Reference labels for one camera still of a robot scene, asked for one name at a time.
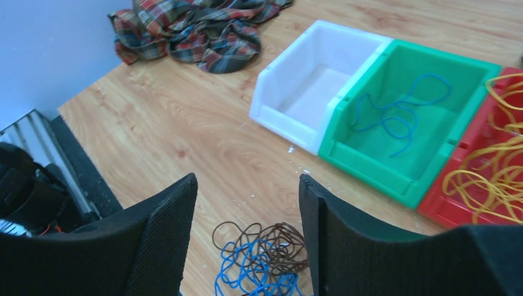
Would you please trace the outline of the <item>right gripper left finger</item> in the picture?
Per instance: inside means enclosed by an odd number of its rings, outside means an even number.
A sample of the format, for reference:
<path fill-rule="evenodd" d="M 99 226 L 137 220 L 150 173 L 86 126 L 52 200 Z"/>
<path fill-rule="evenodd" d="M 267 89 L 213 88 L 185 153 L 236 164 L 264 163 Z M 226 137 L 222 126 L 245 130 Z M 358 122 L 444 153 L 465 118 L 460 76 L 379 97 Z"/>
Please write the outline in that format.
<path fill-rule="evenodd" d="M 197 191 L 189 173 L 70 233 L 1 234 L 1 294 L 178 295 Z"/>

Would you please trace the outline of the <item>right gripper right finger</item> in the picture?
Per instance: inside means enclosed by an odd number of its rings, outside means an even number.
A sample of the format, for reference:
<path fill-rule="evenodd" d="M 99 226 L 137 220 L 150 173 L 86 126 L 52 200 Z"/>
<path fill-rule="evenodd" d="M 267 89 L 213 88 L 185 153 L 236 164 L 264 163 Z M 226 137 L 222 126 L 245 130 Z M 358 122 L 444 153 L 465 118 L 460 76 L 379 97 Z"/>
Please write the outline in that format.
<path fill-rule="evenodd" d="M 301 175 L 299 207 L 316 295 L 521 295 L 522 227 L 411 232 Z"/>

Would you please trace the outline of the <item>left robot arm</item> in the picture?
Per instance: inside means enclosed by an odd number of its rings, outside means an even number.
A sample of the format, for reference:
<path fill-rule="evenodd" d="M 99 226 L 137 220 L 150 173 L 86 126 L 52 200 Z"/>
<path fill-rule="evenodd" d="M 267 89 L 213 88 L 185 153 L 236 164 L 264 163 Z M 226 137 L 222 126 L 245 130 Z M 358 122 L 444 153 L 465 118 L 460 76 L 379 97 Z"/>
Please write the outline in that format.
<path fill-rule="evenodd" d="M 25 150 L 1 143 L 1 222 L 26 236 L 71 232 L 84 223 L 64 176 L 53 163 L 42 166 Z"/>

